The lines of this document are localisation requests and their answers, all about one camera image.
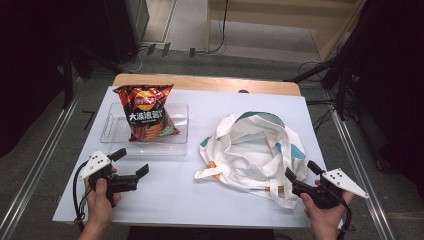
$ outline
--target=chip bag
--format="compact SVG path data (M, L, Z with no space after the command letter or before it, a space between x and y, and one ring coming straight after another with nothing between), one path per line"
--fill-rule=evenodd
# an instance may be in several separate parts
M174 85L125 85L114 89L119 95L131 128L129 141L149 141L178 134L165 109Z

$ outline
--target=table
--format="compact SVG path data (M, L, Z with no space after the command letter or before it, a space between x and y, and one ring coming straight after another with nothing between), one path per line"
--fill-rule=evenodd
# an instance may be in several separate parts
M225 4L225 0L208 0L206 51L211 20L223 20ZM227 21L310 29L325 62L353 30L364 4L365 0L230 0Z
M294 210L284 209L271 200L231 188L221 182L194 179L196 171L206 168L198 152L200 142L214 132L225 116L249 110L266 111L280 116L290 128L299 133L308 159L314 159L325 169L305 99L299 96L299 89L293 83L172 75L118 75L114 86L109 87L106 92L74 173L95 150L105 149L99 141L100 135L111 104L119 102L112 90L122 84L141 83L175 84L167 104L189 105L188 150L184 156L127 155L113 163L120 175L134 174L136 169L146 163L150 167L150 172L140 179L136 191L122 193L122 200L115 208L114 223L132 226L232 228L310 226L300 200ZM234 92L240 89L251 93ZM278 92L291 96L277 95ZM73 175L53 221L72 223L75 219L72 179ZM315 179L317 176L309 171L306 182L313 184ZM79 199L82 194L83 184L79 182Z

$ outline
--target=gray floor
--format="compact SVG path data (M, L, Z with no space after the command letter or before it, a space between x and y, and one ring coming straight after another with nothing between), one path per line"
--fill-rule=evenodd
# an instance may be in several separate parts
M292 62L229 56L202 55L190 59L188 53L181 52L170 52L167 57L161 57L160 50L149 56L143 53L141 58L143 67L139 73L226 76L264 80L294 77L298 74L299 66ZM126 66L136 68L139 64L137 61L134 59ZM88 135L89 128L84 130L84 127L90 116L82 111L97 111L106 88L115 76L102 66L93 64L93 67L95 69L93 77L84 80L78 104L49 158L49 163L11 239L76 239L78 237L76 226L52 222L51 219L56 210L58 198L66 186ZM300 84L300 88L307 100L324 99L323 91L317 83L305 81ZM63 94L59 95L34 122L19 145L10 154L0 159L0 173L3 176L0 182L2 217L5 216L9 204L20 189L57 120L62 101ZM325 105L310 106L312 122L322 116L327 109ZM346 123L378 199L388 216L394 236L397 239L424 239L422 231L424 204L418 197L415 186L401 175L387 175L379 172L360 126L349 118ZM328 169L342 167L349 176L355 178L333 121L328 121L320 128L317 138ZM365 201L357 197L351 207L352 224L356 230L348 233L347 239L379 239ZM125 239L128 230L126 226L113 225L105 239ZM276 229L275 234L276 239L287 239L278 237L282 234L292 239L311 239L309 229Z

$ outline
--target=transparent tray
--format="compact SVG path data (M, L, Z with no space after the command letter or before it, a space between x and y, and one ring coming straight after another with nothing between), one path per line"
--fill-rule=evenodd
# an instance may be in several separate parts
M166 103L166 111L180 131L151 141L130 142L131 129L120 102L112 103L100 142L113 153L126 148L127 155L185 155L187 153L188 105Z

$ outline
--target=snack package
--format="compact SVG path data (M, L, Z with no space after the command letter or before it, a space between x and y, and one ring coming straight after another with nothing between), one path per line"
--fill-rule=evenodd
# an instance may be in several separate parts
M174 85L126 85L114 89L119 95L131 128L129 141L149 141L178 134L165 109Z

